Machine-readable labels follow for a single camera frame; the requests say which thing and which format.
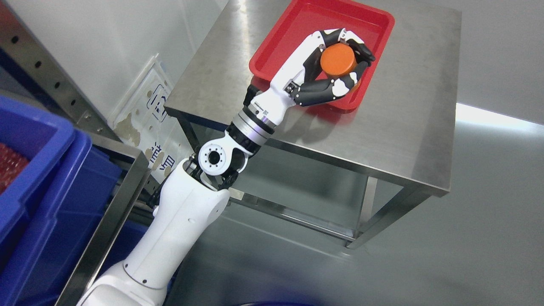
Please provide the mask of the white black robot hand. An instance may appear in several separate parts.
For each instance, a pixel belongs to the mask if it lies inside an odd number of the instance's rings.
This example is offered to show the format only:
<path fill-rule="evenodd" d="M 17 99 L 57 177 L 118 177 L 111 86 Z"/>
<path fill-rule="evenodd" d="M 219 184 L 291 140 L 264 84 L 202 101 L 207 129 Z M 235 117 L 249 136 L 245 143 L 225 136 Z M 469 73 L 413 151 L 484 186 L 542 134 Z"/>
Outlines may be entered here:
<path fill-rule="evenodd" d="M 355 67 L 346 75 L 318 79 L 321 56 L 333 46 L 346 46 L 355 56 Z M 345 28 L 315 31 L 293 51 L 272 78 L 269 88 L 244 104 L 243 113 L 258 125 L 274 129 L 293 106 L 315 106 L 344 98 L 359 85 L 375 61 L 365 42 Z"/>

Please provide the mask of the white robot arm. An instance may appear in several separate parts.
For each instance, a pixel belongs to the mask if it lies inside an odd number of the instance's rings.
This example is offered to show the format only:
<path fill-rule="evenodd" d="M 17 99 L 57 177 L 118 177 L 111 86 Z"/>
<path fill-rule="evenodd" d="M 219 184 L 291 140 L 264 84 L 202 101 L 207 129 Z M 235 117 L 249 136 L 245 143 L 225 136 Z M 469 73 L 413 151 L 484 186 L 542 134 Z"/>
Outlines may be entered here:
<path fill-rule="evenodd" d="M 206 142 L 165 179 L 155 218 L 126 259 L 111 266 L 79 306 L 161 306 L 167 287 L 194 243 L 223 212 L 229 188 L 274 133 L 262 112 L 245 106 L 223 138 Z"/>

